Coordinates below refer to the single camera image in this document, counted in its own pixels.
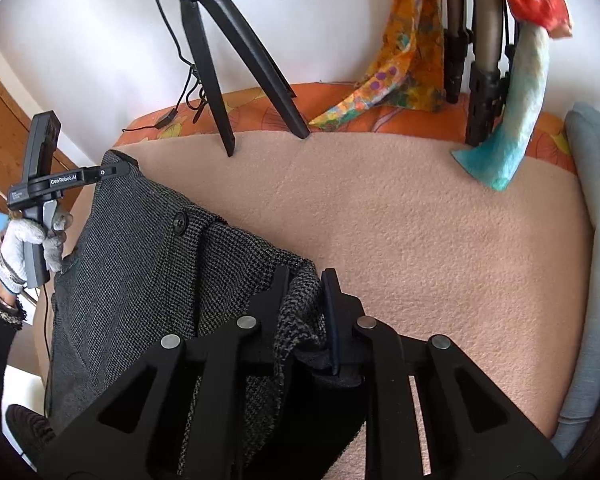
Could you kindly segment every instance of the gray houndstooth garment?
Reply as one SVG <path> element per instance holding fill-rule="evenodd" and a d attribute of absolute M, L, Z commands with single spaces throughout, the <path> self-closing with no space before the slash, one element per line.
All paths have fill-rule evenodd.
<path fill-rule="evenodd" d="M 126 155 L 107 152 L 103 164 L 120 160 L 131 161 L 130 173 L 96 186 L 91 215 L 56 275 L 46 406 L 57 432 L 165 334 L 203 336 L 243 315 L 250 297 L 269 288 L 276 266 L 288 266 L 292 276 L 276 363 L 324 341 L 311 261 L 228 226 L 144 177 Z M 247 457 L 275 424 L 281 387 L 282 372 L 248 380 Z"/>

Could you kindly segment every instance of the beige blanket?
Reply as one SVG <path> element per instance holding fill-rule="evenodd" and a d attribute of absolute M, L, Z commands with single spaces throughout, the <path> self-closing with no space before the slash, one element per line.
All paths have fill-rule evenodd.
<path fill-rule="evenodd" d="M 460 168 L 455 147 L 388 134 L 248 132 L 232 158 L 215 135 L 122 151 L 229 224 L 318 270 L 334 267 L 342 290 L 398 332 L 449 335 L 551 435 L 586 309 L 592 238 L 580 185 L 525 158 L 495 192 Z M 86 189 L 75 205 L 67 250 L 92 195 Z M 44 361 L 40 336 L 37 346 Z M 363 455 L 359 440 L 330 476 L 363 478 Z"/>

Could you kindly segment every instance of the silver screw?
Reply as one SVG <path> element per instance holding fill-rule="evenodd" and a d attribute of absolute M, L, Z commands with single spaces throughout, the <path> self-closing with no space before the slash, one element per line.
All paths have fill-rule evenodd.
<path fill-rule="evenodd" d="M 236 323 L 240 328 L 247 330 L 256 326 L 257 321 L 253 316 L 242 316 Z"/>
<path fill-rule="evenodd" d="M 180 344 L 180 338 L 175 334 L 169 334 L 160 339 L 160 344 L 162 348 L 166 348 L 167 350 L 177 348 Z"/>
<path fill-rule="evenodd" d="M 440 350 L 446 350 L 451 346 L 451 339 L 446 335 L 435 335 L 431 338 L 431 344 Z"/>
<path fill-rule="evenodd" d="M 376 320 L 375 317 L 371 317 L 371 316 L 360 316 L 358 318 L 358 326 L 360 328 L 375 328 L 376 325 L 378 324 L 378 321 Z"/>

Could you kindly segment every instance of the black button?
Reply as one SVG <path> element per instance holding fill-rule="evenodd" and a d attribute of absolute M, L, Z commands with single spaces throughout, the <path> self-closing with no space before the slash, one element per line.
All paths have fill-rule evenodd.
<path fill-rule="evenodd" d="M 184 211 L 181 211 L 173 217 L 173 232 L 177 235 L 183 234 L 189 225 L 189 217 Z"/>

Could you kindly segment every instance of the white glove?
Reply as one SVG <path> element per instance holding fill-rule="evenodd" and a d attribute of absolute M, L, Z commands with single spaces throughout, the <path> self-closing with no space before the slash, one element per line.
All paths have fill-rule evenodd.
<path fill-rule="evenodd" d="M 62 246 L 65 229 L 71 225 L 69 213 L 56 213 L 53 229 L 47 232 L 42 225 L 26 218 L 13 219 L 7 226 L 0 247 L 0 281 L 12 294 L 20 294 L 27 283 L 24 268 L 24 242 L 42 244 L 46 268 L 53 272 L 62 269 Z"/>

